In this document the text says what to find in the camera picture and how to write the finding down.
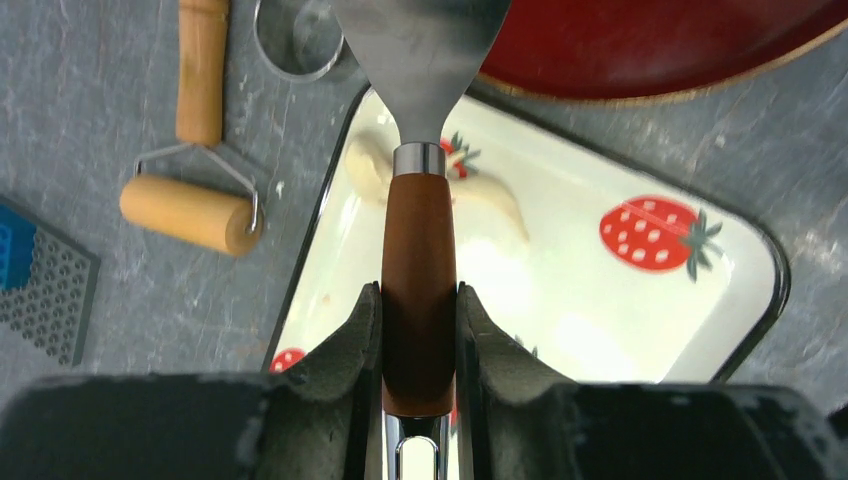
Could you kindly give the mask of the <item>metal ring cutter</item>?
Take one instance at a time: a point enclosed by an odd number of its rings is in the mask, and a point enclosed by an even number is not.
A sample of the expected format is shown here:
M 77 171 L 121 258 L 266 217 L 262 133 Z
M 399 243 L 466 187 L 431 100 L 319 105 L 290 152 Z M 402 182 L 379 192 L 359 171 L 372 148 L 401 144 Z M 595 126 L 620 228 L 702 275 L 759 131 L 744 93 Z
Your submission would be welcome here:
M 332 3 L 325 0 L 257 2 L 253 39 L 271 70 L 294 83 L 327 75 L 345 45 Z

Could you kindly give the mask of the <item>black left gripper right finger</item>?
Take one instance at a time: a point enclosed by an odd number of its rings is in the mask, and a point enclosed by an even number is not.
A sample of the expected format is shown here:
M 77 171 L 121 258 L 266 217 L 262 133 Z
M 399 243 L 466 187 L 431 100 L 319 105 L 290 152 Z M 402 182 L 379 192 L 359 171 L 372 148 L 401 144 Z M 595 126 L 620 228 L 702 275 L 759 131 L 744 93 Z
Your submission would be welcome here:
M 463 479 L 843 479 L 847 439 L 799 393 L 734 384 L 577 383 L 461 285 Z

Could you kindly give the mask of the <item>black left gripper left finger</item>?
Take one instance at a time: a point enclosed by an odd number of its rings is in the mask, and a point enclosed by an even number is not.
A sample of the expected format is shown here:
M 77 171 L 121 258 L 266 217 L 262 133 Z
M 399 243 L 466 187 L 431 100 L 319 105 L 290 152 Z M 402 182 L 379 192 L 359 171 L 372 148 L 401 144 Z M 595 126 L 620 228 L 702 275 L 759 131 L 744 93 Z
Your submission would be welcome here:
M 286 371 L 47 377 L 1 414 L 5 479 L 378 479 L 381 300 Z

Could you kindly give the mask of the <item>wooden dough roller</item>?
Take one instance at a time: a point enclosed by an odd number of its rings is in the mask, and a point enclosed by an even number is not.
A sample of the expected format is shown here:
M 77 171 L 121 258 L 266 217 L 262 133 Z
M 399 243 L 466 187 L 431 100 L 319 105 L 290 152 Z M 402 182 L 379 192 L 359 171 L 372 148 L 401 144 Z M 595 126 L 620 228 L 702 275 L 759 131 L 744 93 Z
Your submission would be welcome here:
M 176 142 L 136 157 L 119 208 L 133 225 L 241 257 L 264 218 L 254 180 L 221 152 L 229 16 L 227 1 L 179 1 Z

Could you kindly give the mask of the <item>red round plate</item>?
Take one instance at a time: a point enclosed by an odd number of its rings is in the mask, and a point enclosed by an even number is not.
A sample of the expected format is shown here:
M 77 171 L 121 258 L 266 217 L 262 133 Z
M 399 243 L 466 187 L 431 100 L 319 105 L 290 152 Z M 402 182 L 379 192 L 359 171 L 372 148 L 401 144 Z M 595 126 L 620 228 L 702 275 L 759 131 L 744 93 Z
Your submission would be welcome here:
M 844 1 L 515 1 L 479 77 L 546 100 L 677 101 L 779 67 L 846 28 Z

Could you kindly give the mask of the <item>dough scrap strip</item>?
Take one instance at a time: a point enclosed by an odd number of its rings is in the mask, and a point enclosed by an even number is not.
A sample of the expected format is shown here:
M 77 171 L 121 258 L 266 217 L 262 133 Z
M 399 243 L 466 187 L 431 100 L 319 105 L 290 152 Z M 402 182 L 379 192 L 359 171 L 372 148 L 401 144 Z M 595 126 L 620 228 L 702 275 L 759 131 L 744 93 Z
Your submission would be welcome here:
M 472 148 L 459 133 L 442 138 L 440 146 L 446 155 L 452 200 L 473 200 L 495 209 L 509 221 L 519 237 L 528 242 L 530 235 L 516 196 L 503 181 L 473 165 L 481 151 Z M 392 160 L 374 138 L 366 134 L 355 136 L 343 155 L 342 164 L 362 200 L 381 207 L 386 205 Z

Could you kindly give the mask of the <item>strawberry print enamel tray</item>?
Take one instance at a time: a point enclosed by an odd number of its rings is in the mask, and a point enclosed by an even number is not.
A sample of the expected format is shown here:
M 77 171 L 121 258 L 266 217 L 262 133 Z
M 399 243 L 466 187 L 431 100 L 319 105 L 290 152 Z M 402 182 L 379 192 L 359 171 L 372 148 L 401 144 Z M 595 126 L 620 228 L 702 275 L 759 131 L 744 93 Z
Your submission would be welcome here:
M 457 268 L 490 318 L 578 381 L 727 379 L 781 314 L 789 268 L 753 221 L 505 110 L 462 98 L 459 133 L 481 172 L 516 196 L 530 240 L 480 202 L 453 201 Z M 342 164 L 366 134 L 391 158 L 394 119 L 372 90 L 354 102 L 286 294 L 265 368 L 301 360 L 380 274 L 385 206 Z

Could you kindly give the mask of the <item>metal scraper wooden handle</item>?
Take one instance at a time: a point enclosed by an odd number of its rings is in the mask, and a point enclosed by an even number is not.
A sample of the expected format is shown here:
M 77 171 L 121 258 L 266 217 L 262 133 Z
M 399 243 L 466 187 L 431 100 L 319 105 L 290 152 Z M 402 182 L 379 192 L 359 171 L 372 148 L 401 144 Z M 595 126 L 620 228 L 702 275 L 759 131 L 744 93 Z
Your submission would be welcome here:
M 381 268 L 388 475 L 448 473 L 457 269 L 446 119 L 478 74 L 506 1 L 336 1 L 350 49 L 393 116 Z

